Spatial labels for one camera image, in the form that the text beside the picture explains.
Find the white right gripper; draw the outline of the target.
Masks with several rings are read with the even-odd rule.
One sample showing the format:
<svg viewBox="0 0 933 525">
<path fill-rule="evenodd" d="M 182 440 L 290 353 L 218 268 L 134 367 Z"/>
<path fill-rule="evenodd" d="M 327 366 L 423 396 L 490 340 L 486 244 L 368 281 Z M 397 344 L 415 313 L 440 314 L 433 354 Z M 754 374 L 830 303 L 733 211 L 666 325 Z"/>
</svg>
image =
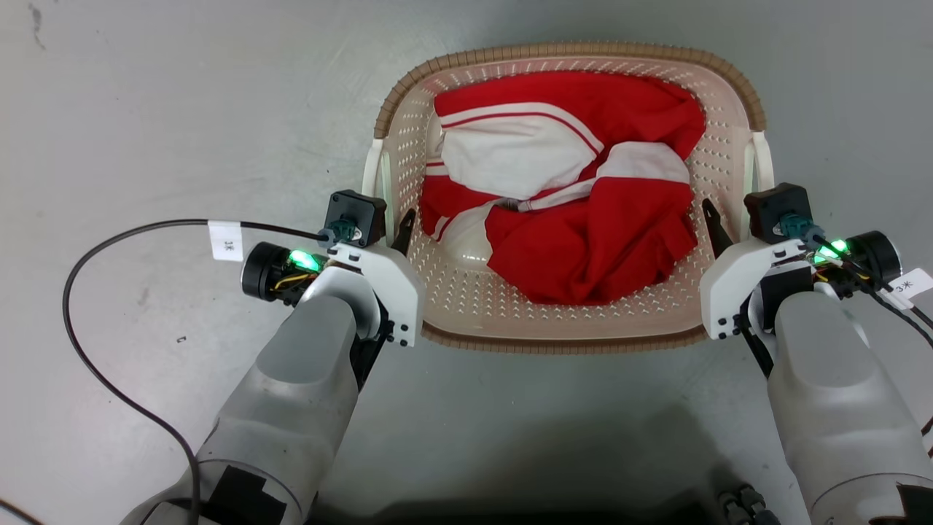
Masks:
<svg viewBox="0 0 933 525">
<path fill-rule="evenodd" d="M 716 258 L 700 279 L 703 328 L 710 339 L 721 340 L 733 336 L 735 318 L 761 280 L 807 267 L 802 258 L 808 249 L 796 239 L 768 244 L 753 237 L 734 244 L 709 198 L 703 199 L 702 212 Z"/>
</svg>

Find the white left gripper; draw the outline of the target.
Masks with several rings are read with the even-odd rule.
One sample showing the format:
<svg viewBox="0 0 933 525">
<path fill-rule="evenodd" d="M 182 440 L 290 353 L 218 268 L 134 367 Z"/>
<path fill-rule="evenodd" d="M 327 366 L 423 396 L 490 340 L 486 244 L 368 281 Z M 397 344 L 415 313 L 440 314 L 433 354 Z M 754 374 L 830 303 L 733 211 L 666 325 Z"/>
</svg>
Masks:
<svg viewBox="0 0 933 525">
<path fill-rule="evenodd" d="M 415 209 L 405 212 L 391 248 L 380 244 L 367 248 L 337 244 L 329 249 L 331 260 L 359 270 L 394 323 L 394 341 L 410 348 L 417 345 L 422 335 L 426 299 L 426 284 L 406 257 L 416 218 Z"/>
</svg>

